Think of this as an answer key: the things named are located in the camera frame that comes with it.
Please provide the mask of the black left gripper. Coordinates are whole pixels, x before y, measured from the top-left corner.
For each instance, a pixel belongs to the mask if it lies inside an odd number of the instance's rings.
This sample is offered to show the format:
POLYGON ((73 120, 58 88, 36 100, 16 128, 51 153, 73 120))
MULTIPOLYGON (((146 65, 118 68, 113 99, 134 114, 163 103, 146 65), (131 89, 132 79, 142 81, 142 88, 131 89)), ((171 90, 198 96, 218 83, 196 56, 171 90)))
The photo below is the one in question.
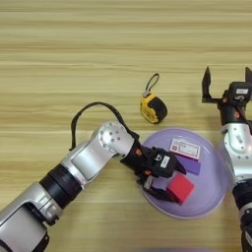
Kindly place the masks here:
MULTIPOLYGON (((144 184, 143 189, 157 200, 177 203, 177 197, 167 188, 168 179, 163 177, 153 177, 153 150, 143 146, 139 141, 135 141, 130 152, 121 162, 131 168, 138 177, 138 183, 144 184)), ((184 166, 177 157, 173 157, 173 170, 182 174, 186 173, 184 166)))

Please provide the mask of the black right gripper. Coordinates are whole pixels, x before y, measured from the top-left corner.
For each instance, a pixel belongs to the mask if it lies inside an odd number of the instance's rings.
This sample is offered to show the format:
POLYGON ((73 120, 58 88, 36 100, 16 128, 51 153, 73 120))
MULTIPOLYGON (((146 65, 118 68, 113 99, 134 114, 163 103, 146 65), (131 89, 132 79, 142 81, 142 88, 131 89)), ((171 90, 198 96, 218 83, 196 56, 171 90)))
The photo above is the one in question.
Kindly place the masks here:
MULTIPOLYGON (((252 70, 245 67, 245 82, 252 84, 252 70)), ((221 125, 228 123, 243 123, 251 125, 252 121, 246 118, 245 110, 248 101, 246 99, 234 99, 228 94, 224 94, 222 98, 213 98, 210 95, 211 72, 207 67, 202 80, 202 102, 203 103, 217 103, 220 111, 221 125)))

